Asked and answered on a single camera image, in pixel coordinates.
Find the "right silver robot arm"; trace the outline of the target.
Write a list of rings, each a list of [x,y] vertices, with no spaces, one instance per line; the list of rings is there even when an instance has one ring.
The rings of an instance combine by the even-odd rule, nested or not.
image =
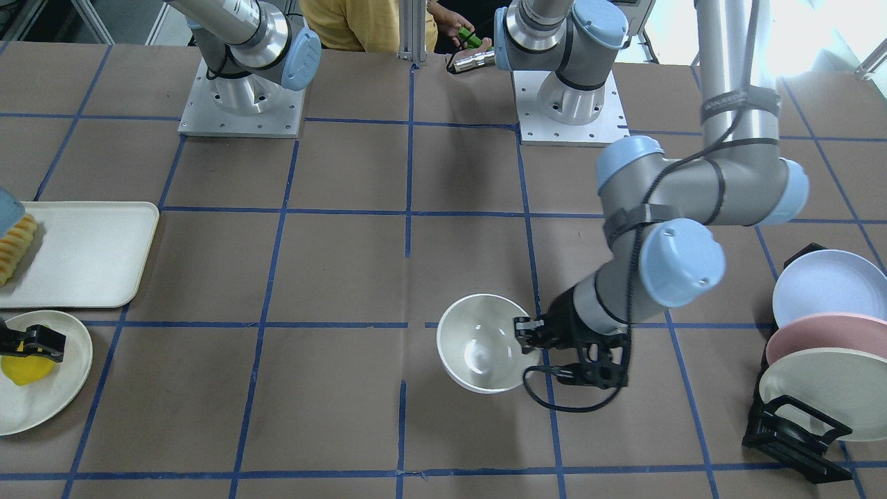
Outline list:
[[[257,1],[169,1],[190,25],[199,26],[221,42],[222,59],[238,69],[279,83],[288,91],[304,89],[319,66],[321,44],[308,28],[292,31],[284,13]],[[66,334],[50,326],[28,325],[14,331],[2,325],[2,355],[36,357],[61,362]]]

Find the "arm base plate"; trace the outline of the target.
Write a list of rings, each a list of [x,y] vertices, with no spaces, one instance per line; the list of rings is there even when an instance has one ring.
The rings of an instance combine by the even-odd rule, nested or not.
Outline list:
[[[255,75],[213,76],[200,60],[178,132],[188,137],[297,139],[306,91]]]
[[[524,145],[604,148],[630,136],[613,72],[592,91],[568,87],[552,71],[514,71],[512,80]]]

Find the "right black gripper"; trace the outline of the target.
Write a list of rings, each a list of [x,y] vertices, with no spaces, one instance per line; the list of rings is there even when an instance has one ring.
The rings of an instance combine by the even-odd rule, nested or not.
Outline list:
[[[25,331],[16,331],[0,319],[1,354],[17,358],[36,357],[54,363],[64,360],[64,345],[67,337],[54,329],[36,324]]]

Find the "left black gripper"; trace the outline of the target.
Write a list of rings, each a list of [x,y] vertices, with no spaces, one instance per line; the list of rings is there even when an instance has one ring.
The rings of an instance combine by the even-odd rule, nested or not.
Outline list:
[[[538,318],[514,317],[514,335],[522,354],[547,349],[586,349],[590,345],[590,329],[574,306],[574,288],[564,291]]]

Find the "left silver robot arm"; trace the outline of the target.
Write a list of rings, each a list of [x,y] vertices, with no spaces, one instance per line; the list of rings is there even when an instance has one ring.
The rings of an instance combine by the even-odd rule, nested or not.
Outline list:
[[[696,300],[726,268],[713,225],[780,225],[807,203],[798,162],[780,156],[780,95],[767,63],[768,1],[696,1],[704,148],[681,160],[643,135],[606,146],[596,163],[611,261],[518,318],[524,351],[618,342],[631,325]]]

